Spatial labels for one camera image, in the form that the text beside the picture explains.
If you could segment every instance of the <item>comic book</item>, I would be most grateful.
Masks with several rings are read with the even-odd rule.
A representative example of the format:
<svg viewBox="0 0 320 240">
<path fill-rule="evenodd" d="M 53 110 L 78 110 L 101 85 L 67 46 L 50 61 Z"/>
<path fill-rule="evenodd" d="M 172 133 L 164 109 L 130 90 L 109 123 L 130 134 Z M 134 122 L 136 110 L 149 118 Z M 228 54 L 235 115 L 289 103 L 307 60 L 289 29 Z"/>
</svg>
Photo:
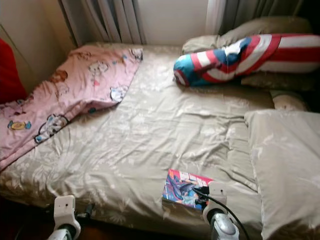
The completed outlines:
<svg viewBox="0 0 320 240">
<path fill-rule="evenodd" d="M 213 179 L 208 177 L 169 169 L 162 193 L 162 199 L 201 210 L 201 205 L 195 204 L 198 195 L 192 188 L 206 187 L 209 182 L 212 181 Z"/>
</svg>

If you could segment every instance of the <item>beige bed sheet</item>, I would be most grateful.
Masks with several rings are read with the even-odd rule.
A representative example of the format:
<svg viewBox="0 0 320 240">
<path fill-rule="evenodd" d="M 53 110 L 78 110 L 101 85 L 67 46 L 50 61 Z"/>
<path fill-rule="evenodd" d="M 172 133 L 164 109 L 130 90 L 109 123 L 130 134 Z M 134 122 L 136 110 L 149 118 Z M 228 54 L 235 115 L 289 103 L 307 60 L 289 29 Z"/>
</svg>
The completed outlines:
<svg viewBox="0 0 320 240">
<path fill-rule="evenodd" d="M 225 182 L 227 205 L 251 239 L 260 239 L 261 200 L 244 114 L 273 108 L 270 94 L 232 85 L 180 88 L 172 80 L 180 48 L 143 48 L 123 102 L 78 117 L 10 165 L 0 175 L 1 195 L 44 207 L 71 194 L 78 210 L 96 203 L 96 220 L 207 239 L 199 212 L 162 204 L 172 168 Z"/>
</svg>

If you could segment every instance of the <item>floor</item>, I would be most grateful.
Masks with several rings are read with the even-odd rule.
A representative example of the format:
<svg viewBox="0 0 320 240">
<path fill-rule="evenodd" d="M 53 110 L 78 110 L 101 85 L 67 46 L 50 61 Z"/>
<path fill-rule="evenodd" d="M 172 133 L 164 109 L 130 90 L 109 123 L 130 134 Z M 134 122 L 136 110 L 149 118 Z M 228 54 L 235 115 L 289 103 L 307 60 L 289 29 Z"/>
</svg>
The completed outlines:
<svg viewBox="0 0 320 240">
<path fill-rule="evenodd" d="M 0 238 L 2 240 L 44 240 L 52 233 L 54 221 L 42 209 L 0 197 Z M 182 237 L 145 232 L 90 220 L 78 240 L 186 240 Z"/>
</svg>

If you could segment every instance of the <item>cartoon character print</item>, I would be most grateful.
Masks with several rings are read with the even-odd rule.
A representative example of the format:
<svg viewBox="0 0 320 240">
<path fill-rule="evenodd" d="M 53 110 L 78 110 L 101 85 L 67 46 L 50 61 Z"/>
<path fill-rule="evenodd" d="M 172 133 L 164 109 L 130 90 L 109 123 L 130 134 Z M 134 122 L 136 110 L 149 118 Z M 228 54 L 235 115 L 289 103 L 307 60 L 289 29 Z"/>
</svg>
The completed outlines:
<svg viewBox="0 0 320 240">
<path fill-rule="evenodd" d="M 57 91 L 55 92 L 55 96 L 61 97 L 64 94 L 69 93 L 69 87 L 65 83 L 68 78 L 68 73 L 65 70 L 56 70 L 54 74 L 49 78 L 49 81 L 54 83 Z"/>
<path fill-rule="evenodd" d="M 112 61 L 112 64 L 113 65 L 116 65 L 116 64 L 124 64 L 125 63 L 125 59 L 127 59 L 128 57 L 123 54 L 122 57 L 120 57 L 118 60 L 114 60 Z"/>
<path fill-rule="evenodd" d="M 12 130 L 23 130 L 23 129 L 30 129 L 31 128 L 31 122 L 28 121 L 25 123 L 24 121 L 10 121 L 8 124 L 8 129 Z"/>
<path fill-rule="evenodd" d="M 89 66 L 92 76 L 100 76 L 109 69 L 109 65 L 103 61 L 96 61 Z"/>
<path fill-rule="evenodd" d="M 32 100 L 34 100 L 35 98 L 34 98 L 34 95 L 31 93 L 25 100 L 23 100 L 23 99 L 18 99 L 17 101 L 16 101 L 16 103 L 18 104 L 18 105 L 20 105 L 21 107 L 23 107 L 23 106 L 25 106 L 25 105 L 27 105 L 27 104 L 29 104 Z"/>
<path fill-rule="evenodd" d="M 54 74 L 49 78 L 49 81 L 57 84 L 57 83 L 64 83 L 68 78 L 68 73 L 65 70 L 56 70 Z"/>
<path fill-rule="evenodd" d="M 139 62 L 141 62 L 144 59 L 144 51 L 142 50 L 142 48 L 132 48 L 131 54 Z"/>
<path fill-rule="evenodd" d="M 120 103 L 128 91 L 128 86 L 122 85 L 119 87 L 111 87 L 110 88 L 110 98 L 112 101 Z"/>
<path fill-rule="evenodd" d="M 25 112 L 25 111 L 21 111 L 21 112 L 15 111 L 15 112 L 13 113 L 14 116 L 19 116 L 19 115 L 21 115 L 21 114 L 26 114 L 26 112 Z"/>
<path fill-rule="evenodd" d="M 185 205 L 195 205 L 198 195 L 193 191 L 193 187 L 200 187 L 196 181 L 185 179 L 182 181 L 176 175 L 167 176 L 167 181 L 172 187 L 172 193 L 176 197 L 175 202 Z"/>
<path fill-rule="evenodd" d="M 86 61 L 88 61 L 92 56 L 91 52 L 89 51 L 77 52 L 75 55 L 79 60 L 86 60 Z"/>
<path fill-rule="evenodd" d="M 55 92 L 55 96 L 57 98 L 61 97 L 64 94 L 69 93 L 70 89 L 67 85 L 61 85 L 61 86 L 57 86 L 57 91 Z"/>
<path fill-rule="evenodd" d="M 69 123 L 68 119 L 63 115 L 56 116 L 51 114 L 46 119 L 46 122 L 41 125 L 38 131 L 38 135 L 34 137 L 34 141 L 37 144 L 42 143 L 43 141 L 51 138 L 56 134 L 60 129 L 65 127 Z"/>
</svg>

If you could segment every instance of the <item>gray curtain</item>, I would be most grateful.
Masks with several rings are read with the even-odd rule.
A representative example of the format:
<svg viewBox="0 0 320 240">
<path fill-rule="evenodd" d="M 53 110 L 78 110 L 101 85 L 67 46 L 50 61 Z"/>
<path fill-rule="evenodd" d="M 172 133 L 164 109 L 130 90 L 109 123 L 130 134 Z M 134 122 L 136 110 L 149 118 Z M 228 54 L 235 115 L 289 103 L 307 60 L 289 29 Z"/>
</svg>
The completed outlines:
<svg viewBox="0 0 320 240">
<path fill-rule="evenodd" d="M 295 16 L 304 0 L 226 0 L 219 34 L 266 16 Z"/>
<path fill-rule="evenodd" d="M 134 0 L 61 0 L 78 46 L 88 42 L 143 44 Z"/>
</svg>

